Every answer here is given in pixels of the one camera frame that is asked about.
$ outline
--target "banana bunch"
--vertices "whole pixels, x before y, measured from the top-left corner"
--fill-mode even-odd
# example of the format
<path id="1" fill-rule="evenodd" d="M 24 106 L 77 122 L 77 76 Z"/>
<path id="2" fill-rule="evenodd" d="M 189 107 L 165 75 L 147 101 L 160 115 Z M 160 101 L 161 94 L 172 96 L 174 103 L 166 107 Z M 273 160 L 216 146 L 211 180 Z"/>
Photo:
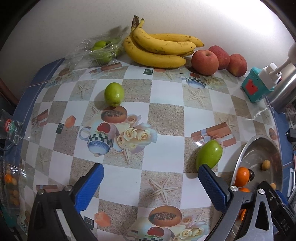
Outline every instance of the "banana bunch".
<path id="1" fill-rule="evenodd" d="M 128 56 L 135 62 L 156 68 L 178 68 L 186 63 L 182 57 L 194 53 L 204 44 L 195 37 L 182 34 L 148 34 L 144 19 L 134 16 L 131 33 L 123 42 Z"/>

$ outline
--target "teal box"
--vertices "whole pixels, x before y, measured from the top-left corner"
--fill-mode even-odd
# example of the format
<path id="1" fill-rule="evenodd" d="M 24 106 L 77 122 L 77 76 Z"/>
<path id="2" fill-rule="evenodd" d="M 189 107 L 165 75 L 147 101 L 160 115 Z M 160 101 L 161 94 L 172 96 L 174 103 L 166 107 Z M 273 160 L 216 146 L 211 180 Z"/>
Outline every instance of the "teal box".
<path id="1" fill-rule="evenodd" d="M 274 87 L 270 90 L 264 85 L 258 74 L 261 69 L 253 67 L 242 83 L 242 88 L 246 92 L 251 102 L 258 102 L 266 95 L 274 90 Z"/>

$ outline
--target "metal bowl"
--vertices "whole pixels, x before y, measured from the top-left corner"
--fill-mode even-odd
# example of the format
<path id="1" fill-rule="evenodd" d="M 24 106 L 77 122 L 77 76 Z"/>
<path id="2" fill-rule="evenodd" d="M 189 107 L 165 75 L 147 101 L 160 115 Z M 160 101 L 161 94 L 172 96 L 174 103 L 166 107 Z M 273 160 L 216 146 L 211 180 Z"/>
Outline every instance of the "metal bowl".
<path id="1" fill-rule="evenodd" d="M 261 170 L 261 164 L 264 160 L 269 160 L 271 164 L 270 169 L 267 171 Z M 234 185 L 239 167 L 249 168 L 255 174 L 254 179 L 245 185 L 251 192 L 255 192 L 262 181 L 267 181 L 269 184 L 275 183 L 276 189 L 282 191 L 283 169 L 281 157 L 275 143 L 269 137 L 257 135 L 246 143 L 235 166 L 231 186 Z M 236 235 L 240 224 L 241 221 L 236 220 L 232 228 L 234 235 Z"/>

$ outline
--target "banana stem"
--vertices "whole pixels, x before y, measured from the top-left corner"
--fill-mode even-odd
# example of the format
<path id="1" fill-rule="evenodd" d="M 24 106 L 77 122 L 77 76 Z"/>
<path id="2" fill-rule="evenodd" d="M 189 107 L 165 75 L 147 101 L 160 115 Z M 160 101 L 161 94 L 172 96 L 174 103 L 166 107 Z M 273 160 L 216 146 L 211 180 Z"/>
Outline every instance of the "banana stem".
<path id="1" fill-rule="evenodd" d="M 140 23 L 139 17 L 135 15 L 133 17 L 133 22 L 132 22 L 131 27 L 135 29 L 139 25 L 139 23 Z"/>
<path id="2" fill-rule="evenodd" d="M 143 24 L 144 24 L 144 22 L 145 22 L 145 20 L 142 18 L 142 19 L 141 19 L 141 22 L 140 22 L 140 24 L 139 24 L 139 26 L 138 26 L 138 27 L 139 27 L 139 28 L 142 28 L 142 27 L 143 27 Z"/>

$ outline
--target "green fruit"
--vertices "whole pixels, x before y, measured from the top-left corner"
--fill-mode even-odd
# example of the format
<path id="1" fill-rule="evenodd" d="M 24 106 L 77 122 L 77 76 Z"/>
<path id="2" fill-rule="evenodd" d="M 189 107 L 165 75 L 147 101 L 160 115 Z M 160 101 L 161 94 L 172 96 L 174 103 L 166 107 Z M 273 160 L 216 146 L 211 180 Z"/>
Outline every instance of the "green fruit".
<path id="1" fill-rule="evenodd" d="M 116 51 L 115 51 L 115 55 L 116 57 L 118 57 L 123 51 L 123 47 L 119 47 Z"/>
<path id="2" fill-rule="evenodd" d="M 120 84 L 111 83 L 106 87 L 104 97 L 108 105 L 119 106 L 124 99 L 124 90 Z"/>
<path id="3" fill-rule="evenodd" d="M 98 64 L 107 64 L 112 60 L 112 56 L 109 56 L 109 54 L 100 54 L 96 56 L 96 61 Z"/>
<path id="4" fill-rule="evenodd" d="M 99 49 L 101 49 L 102 47 L 93 47 L 93 48 L 91 48 L 91 51 L 96 51 L 96 50 L 99 50 Z"/>
<path id="5" fill-rule="evenodd" d="M 204 144 L 196 156 L 196 169 L 202 164 L 208 164 L 213 168 L 222 156 L 223 149 L 216 140 L 210 140 Z"/>
<path id="6" fill-rule="evenodd" d="M 107 40 L 107 44 L 119 42 L 120 38 L 114 38 Z"/>
<path id="7" fill-rule="evenodd" d="M 104 48 L 105 46 L 107 45 L 107 42 L 106 41 L 98 41 L 94 44 L 94 47 L 101 47 L 101 48 Z"/>

